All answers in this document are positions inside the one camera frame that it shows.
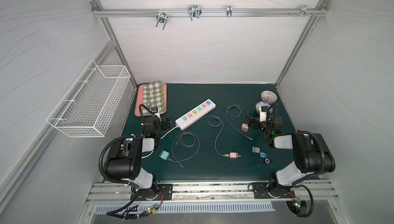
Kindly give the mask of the teal USB charger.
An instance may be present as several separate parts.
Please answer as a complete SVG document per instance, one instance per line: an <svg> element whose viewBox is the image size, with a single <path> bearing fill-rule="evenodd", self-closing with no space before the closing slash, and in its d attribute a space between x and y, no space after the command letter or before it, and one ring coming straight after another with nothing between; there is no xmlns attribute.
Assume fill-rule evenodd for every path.
<svg viewBox="0 0 394 224"><path fill-rule="evenodd" d="M162 151L160 152L160 154L159 154L159 157L160 157L162 160L167 160L168 157L169 157L169 155L170 155L169 152L167 152L167 151L165 151L165 150L162 150Z"/></svg>

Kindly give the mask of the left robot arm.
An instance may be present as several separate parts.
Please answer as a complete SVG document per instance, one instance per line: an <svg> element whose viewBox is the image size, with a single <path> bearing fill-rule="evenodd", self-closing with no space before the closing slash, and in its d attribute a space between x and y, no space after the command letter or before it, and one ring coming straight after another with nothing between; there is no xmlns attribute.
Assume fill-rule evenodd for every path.
<svg viewBox="0 0 394 224"><path fill-rule="evenodd" d="M159 146L162 131L171 128L169 117L162 120L156 115L147 116L142 123L140 136L121 136L113 139L102 150L98 170L109 182L131 186L140 199L155 200L159 187L155 176L142 168L144 153L153 153Z"/></svg>

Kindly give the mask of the white colourful power strip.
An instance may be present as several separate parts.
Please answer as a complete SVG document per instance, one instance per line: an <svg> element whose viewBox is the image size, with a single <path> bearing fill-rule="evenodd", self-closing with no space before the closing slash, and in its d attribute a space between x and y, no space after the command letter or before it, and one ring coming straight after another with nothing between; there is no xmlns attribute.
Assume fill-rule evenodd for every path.
<svg viewBox="0 0 394 224"><path fill-rule="evenodd" d="M176 127L184 131L215 108L216 104L211 99L207 99L197 107L193 108L192 110L178 118L175 121Z"/></svg>

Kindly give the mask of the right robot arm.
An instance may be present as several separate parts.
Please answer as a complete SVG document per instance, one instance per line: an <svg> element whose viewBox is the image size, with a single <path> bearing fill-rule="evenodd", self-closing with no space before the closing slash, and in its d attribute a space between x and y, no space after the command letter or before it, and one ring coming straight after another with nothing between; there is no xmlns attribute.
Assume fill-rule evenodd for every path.
<svg viewBox="0 0 394 224"><path fill-rule="evenodd" d="M291 150L293 161L273 173L266 191L280 198L298 184L336 168L336 162L324 138L319 133L297 130L282 132L283 121L277 115L277 104L261 106L258 117L246 116L246 125L263 132L264 142L275 149Z"/></svg>

